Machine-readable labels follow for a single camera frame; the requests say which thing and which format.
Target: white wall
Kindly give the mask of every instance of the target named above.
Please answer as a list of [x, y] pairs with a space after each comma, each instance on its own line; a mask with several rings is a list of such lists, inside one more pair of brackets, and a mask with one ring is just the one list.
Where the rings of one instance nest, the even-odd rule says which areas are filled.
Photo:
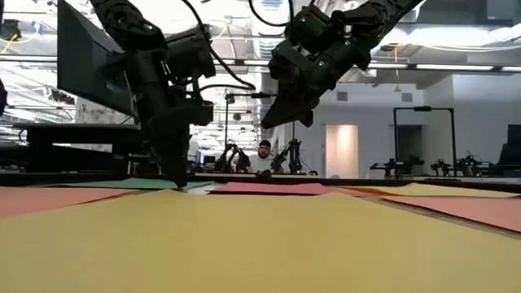
[[456, 148], [496, 163], [508, 124], [521, 124], [521, 75], [454, 75]]
[[[430, 86], [423, 92], [425, 105], [431, 107], [454, 107], [453, 77]], [[422, 130], [423, 141], [423, 172], [431, 173], [431, 164], [442, 159], [447, 164], [453, 162], [452, 132], [450, 113], [447, 111], [433, 111], [424, 113]]]
[[[393, 107], [429, 105], [454, 107], [457, 157], [466, 150], [483, 160], [496, 163], [506, 142], [508, 124], [521, 124], [521, 75], [510, 77], [454, 75], [424, 91], [414, 85], [401, 85], [411, 92], [414, 103], [402, 103], [394, 85], [340, 85], [349, 92], [347, 103], [336, 101], [335, 91], [327, 92], [315, 109], [314, 124], [307, 129], [296, 123], [296, 137], [302, 140], [302, 160], [320, 175], [325, 170], [325, 125], [356, 125], [359, 133], [359, 174], [366, 177], [369, 167], [394, 156]], [[423, 125], [424, 171], [438, 159], [452, 163], [450, 115], [448, 112], [399, 112], [399, 125]], [[291, 133], [291, 125], [285, 130]]]
[[358, 127], [326, 125], [326, 176], [359, 178]]
[[[457, 158], [468, 150], [496, 163], [508, 124], [521, 124], [521, 75], [453, 75], [425, 89], [424, 99], [429, 106], [454, 107]], [[425, 120], [423, 153], [429, 164], [452, 163], [449, 114], [442, 115]]]

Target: pink paper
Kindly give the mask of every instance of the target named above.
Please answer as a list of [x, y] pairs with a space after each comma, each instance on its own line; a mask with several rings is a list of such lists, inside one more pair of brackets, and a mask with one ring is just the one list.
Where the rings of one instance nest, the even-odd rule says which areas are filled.
[[217, 187], [210, 193], [243, 195], [324, 195], [334, 191], [334, 188], [325, 187], [320, 183], [279, 185], [230, 182], [225, 186]]
[[0, 219], [107, 199], [135, 190], [0, 186]]
[[419, 198], [410, 196], [382, 196], [397, 203], [459, 216], [467, 220], [521, 232], [521, 199], [455, 199]]

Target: person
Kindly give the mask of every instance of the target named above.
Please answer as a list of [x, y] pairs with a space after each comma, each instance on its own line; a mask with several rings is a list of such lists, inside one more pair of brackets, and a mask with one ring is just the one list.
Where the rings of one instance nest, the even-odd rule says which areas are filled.
[[259, 144], [259, 149], [255, 155], [250, 155], [250, 171], [253, 173], [262, 172], [269, 170], [272, 173], [283, 173], [283, 168], [279, 170], [273, 170], [271, 168], [271, 162], [274, 161], [275, 156], [271, 154], [271, 143], [267, 140], [263, 140]]

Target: yellow paper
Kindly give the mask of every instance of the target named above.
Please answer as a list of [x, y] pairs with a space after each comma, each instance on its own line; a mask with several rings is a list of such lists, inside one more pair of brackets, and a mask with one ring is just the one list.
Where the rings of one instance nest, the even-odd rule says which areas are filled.
[[508, 198], [519, 196], [515, 193], [493, 190], [475, 190], [471, 188], [433, 186], [429, 184], [411, 183], [406, 186], [344, 186], [344, 188], [359, 190], [378, 195], [409, 195], [409, 196], [466, 196], [487, 198]]
[[521, 241], [341, 194], [163, 190], [0, 221], [6, 293], [519, 293]]

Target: computer monitor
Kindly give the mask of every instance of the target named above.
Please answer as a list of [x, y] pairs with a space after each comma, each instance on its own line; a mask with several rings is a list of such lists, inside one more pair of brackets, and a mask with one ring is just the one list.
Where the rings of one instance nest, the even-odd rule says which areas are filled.
[[107, 64], [122, 49], [65, 0], [58, 1], [58, 88], [137, 117], [121, 69]]
[[215, 164], [215, 156], [213, 155], [206, 155], [203, 159], [203, 163], [205, 164]]
[[509, 145], [521, 146], [521, 125], [508, 125], [506, 143]]

